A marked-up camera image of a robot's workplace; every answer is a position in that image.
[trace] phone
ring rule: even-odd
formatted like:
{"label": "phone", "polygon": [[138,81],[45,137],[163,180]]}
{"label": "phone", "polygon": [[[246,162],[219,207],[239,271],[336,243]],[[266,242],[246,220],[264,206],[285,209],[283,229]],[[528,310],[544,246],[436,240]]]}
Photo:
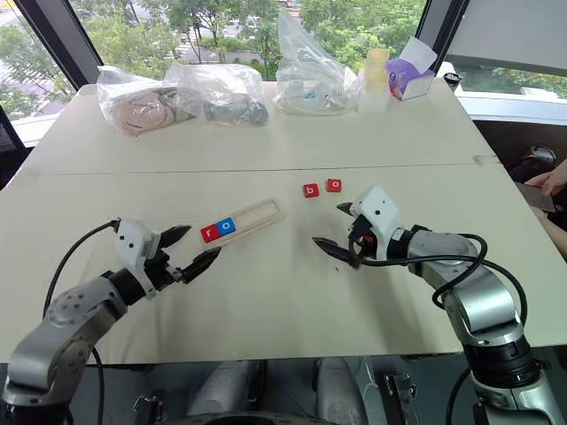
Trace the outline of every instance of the phone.
{"label": "phone", "polygon": [[544,196],[541,193],[541,188],[522,183],[516,183],[516,187],[520,190],[520,193],[524,196],[529,205],[540,208],[541,211],[545,211],[546,213],[555,212],[553,198],[551,195]]}

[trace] red letter block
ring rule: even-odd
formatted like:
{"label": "red letter block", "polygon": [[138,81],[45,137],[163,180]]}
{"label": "red letter block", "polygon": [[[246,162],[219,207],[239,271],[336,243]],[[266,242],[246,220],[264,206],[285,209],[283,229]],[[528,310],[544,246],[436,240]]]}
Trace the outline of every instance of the red letter block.
{"label": "red letter block", "polygon": [[339,179],[327,179],[327,191],[328,192],[340,192],[343,187],[343,183]]}
{"label": "red letter block", "polygon": [[219,228],[217,228],[216,224],[212,224],[206,228],[201,228],[201,235],[205,242],[211,242],[214,239],[221,237],[221,232],[219,231]]}
{"label": "red letter block", "polygon": [[317,183],[304,184],[303,185],[303,196],[304,197],[318,197],[319,187]]}

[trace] blue letter block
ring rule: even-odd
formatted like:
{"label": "blue letter block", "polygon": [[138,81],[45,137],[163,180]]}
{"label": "blue letter block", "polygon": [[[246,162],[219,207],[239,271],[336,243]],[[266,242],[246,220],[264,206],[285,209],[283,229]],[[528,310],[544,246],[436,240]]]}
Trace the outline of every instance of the blue letter block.
{"label": "blue letter block", "polygon": [[224,219],[216,223],[217,228],[221,231],[221,236],[228,235],[229,233],[236,232],[237,227],[232,219]]}

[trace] window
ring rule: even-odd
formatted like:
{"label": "window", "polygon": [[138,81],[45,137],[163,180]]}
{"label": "window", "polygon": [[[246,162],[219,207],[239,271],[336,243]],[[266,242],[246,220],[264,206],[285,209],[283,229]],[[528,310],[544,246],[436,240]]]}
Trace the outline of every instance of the window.
{"label": "window", "polygon": [[16,131],[58,114],[74,93],[14,2],[0,0],[0,104]]}
{"label": "window", "polygon": [[357,72],[368,49],[397,56],[416,33],[426,0],[71,0],[105,64],[162,78],[174,60],[240,63],[265,80],[280,60],[280,7]]}
{"label": "window", "polygon": [[452,64],[462,77],[464,91],[525,95],[540,100],[567,99],[567,77],[495,66]]}

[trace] black cable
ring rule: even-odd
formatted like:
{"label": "black cable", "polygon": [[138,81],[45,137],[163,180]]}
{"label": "black cable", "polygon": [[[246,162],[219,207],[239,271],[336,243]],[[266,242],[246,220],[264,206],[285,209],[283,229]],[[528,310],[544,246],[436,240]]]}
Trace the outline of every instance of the black cable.
{"label": "black cable", "polygon": [[103,361],[95,347],[92,347],[92,355],[95,357],[98,371],[98,410],[97,425],[103,425],[103,415],[105,413],[105,371],[103,369]]}
{"label": "black cable", "polygon": [[478,241],[478,243],[480,243],[480,253],[477,255],[475,260],[472,263],[470,263],[470,266],[468,266],[464,272],[459,274],[452,281],[447,282],[444,285],[441,285],[439,288],[435,290],[435,292],[433,292],[433,295],[431,296],[431,301],[433,301],[434,305],[436,305],[437,307],[443,310],[445,310],[445,307],[443,306],[443,303],[439,301],[439,297],[448,290],[454,288],[462,281],[464,281],[471,274],[473,274],[475,270],[477,270],[478,267],[482,264],[483,259],[485,259],[486,257],[486,252],[488,251],[488,243],[486,243],[486,241],[482,237],[468,233],[462,233],[461,236],[464,236],[467,239],[474,239],[475,241]]}
{"label": "black cable", "polygon": [[[91,236],[95,235],[96,233],[104,230],[105,228],[117,228],[118,224],[120,223],[119,220],[110,220],[103,224],[102,226],[98,226],[97,228],[93,228],[90,230],[89,233],[85,234],[81,239],[73,244],[73,246],[69,249],[65,257],[59,263],[55,274],[53,275],[53,279],[51,279],[50,287],[47,289],[47,295],[45,296],[45,303],[43,304],[43,317],[47,313],[47,309],[51,304],[51,299],[53,298],[53,291],[55,290],[55,286],[57,285],[57,280],[63,271],[63,267],[65,266],[66,262],[71,258],[73,253],[76,251],[79,246],[89,239]],[[105,411],[105,372],[103,369],[103,362],[100,359],[100,355],[95,347],[92,349],[92,355],[95,358],[97,363],[97,371],[98,371],[98,413],[97,413],[97,424],[103,424],[103,414]]]}
{"label": "black cable", "polygon": [[449,401],[447,402],[447,410],[445,411],[445,425],[451,425],[453,423],[454,402],[457,399],[459,389],[464,384],[469,375],[470,369],[467,367],[461,372],[457,380],[454,382],[453,388],[451,389],[451,394],[449,395]]}
{"label": "black cable", "polygon": [[[407,266],[408,264],[424,263],[428,261],[474,261],[477,259],[477,257],[470,257],[466,255],[428,255],[425,257],[413,257],[411,259],[388,259],[386,261],[375,261],[359,257],[359,255],[354,251],[354,240],[352,239],[348,241],[348,250],[351,252],[351,255],[354,255],[360,261],[361,264],[369,267]],[[528,304],[524,289],[518,279],[504,267],[499,266],[492,261],[483,259],[482,264],[502,273],[512,283],[512,286],[514,286],[514,289],[517,291],[517,295],[520,298],[520,321],[523,325],[525,325],[528,317]]]}
{"label": "black cable", "polygon": [[[461,261],[471,261],[472,264],[465,270],[463,273],[459,274],[456,278],[454,278],[451,282],[448,282],[435,290],[432,296],[432,301],[435,305],[440,308],[443,308],[443,305],[439,302],[438,298],[444,292],[451,290],[457,284],[464,281],[467,277],[469,277],[481,264],[487,267],[490,267],[497,272],[503,274],[514,286],[514,289],[517,292],[517,295],[520,298],[520,321],[525,326],[528,317],[528,303],[527,298],[525,296],[524,288],[520,284],[519,280],[508,270],[504,267],[493,263],[492,261],[488,261],[485,259],[486,252],[488,251],[488,245],[486,241],[477,235],[471,234],[461,234],[461,236],[467,237],[469,239],[474,239],[480,243],[480,253],[476,257],[469,257],[463,255],[430,255],[425,257],[415,257],[412,259],[393,259],[393,260],[386,260],[386,261],[374,261],[361,258],[355,251],[354,251],[354,240],[349,240],[348,243],[348,250],[351,252],[351,255],[354,255],[361,264],[370,267],[384,267],[384,266],[406,266],[408,264],[414,263],[424,263],[426,261],[441,261],[441,260],[461,260]],[[462,387],[463,383],[466,381],[467,377],[470,375],[470,368],[466,368],[457,378],[455,381],[453,388],[451,389],[451,394],[449,395],[449,400],[447,401],[447,410],[445,414],[445,424],[451,425],[453,422],[453,409],[454,409],[454,402],[456,401],[457,394],[459,393],[459,389]]]}
{"label": "black cable", "polygon": [[50,307],[51,299],[53,298],[53,291],[55,290],[55,285],[57,284],[57,280],[59,279],[59,276],[61,275],[61,272],[63,271],[63,267],[65,266],[65,264],[69,260],[69,258],[71,258],[71,256],[76,251],[76,249],[79,248],[81,243],[85,242],[91,236],[95,235],[96,233],[100,232],[101,230],[104,230],[105,228],[113,227],[113,226],[117,225],[118,223],[119,223],[118,220],[110,220],[110,221],[106,222],[105,224],[103,224],[102,226],[98,226],[97,228],[93,228],[92,230],[90,230],[89,233],[85,234],[81,239],[79,239],[77,242],[75,242],[73,244],[73,246],[69,249],[69,251],[67,251],[67,254],[65,254],[65,257],[63,257],[63,259],[59,263],[57,270],[55,271],[55,274],[53,275],[53,279],[51,279],[50,287],[47,289],[47,295],[45,296],[45,303],[43,304],[43,317],[45,317],[45,314],[47,313],[47,309]]}

